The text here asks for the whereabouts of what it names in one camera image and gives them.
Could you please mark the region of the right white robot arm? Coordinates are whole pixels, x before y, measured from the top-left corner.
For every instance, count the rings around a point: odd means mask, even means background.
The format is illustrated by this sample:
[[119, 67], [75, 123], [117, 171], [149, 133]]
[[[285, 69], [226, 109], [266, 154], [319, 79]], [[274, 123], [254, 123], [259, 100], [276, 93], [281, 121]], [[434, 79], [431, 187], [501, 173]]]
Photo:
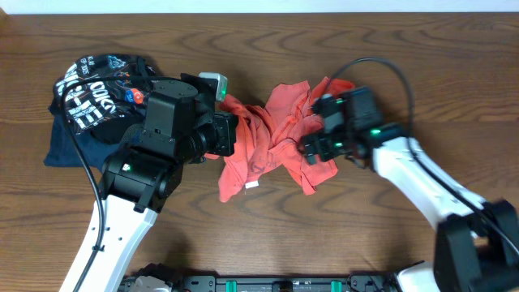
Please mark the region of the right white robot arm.
[[308, 163], [335, 157], [370, 167], [400, 190], [435, 231], [433, 262], [393, 276], [398, 291], [510, 291], [518, 287], [518, 216], [506, 200], [489, 202], [444, 172], [419, 142], [386, 123], [367, 87], [311, 107], [324, 122], [301, 139]]

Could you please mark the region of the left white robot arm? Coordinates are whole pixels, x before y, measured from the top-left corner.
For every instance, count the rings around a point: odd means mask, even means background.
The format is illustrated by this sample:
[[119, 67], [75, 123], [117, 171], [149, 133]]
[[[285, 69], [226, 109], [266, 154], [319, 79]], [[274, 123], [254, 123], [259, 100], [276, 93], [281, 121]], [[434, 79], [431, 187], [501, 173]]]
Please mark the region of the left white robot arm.
[[236, 116], [217, 112], [228, 80], [215, 72], [182, 79], [153, 77], [139, 141], [106, 160], [92, 185], [89, 229], [62, 283], [63, 291], [115, 291], [136, 248], [182, 180], [185, 164], [207, 153], [234, 154]]

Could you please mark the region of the orange red t-shirt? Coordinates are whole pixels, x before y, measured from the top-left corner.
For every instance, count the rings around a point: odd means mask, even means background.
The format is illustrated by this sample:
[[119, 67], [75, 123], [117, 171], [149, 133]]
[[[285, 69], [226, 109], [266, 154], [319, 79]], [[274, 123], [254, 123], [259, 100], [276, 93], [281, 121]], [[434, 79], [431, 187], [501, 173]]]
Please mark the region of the orange red t-shirt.
[[311, 106], [325, 93], [336, 96], [355, 85], [344, 79], [325, 77], [314, 88], [307, 81], [279, 84], [266, 106], [245, 105], [227, 95], [220, 109], [238, 117], [234, 154], [225, 157], [218, 181], [219, 198], [227, 202], [243, 188], [256, 187], [260, 176], [279, 166], [286, 168], [305, 195], [338, 172], [336, 163], [309, 164], [298, 151], [299, 140], [323, 127], [322, 119]]

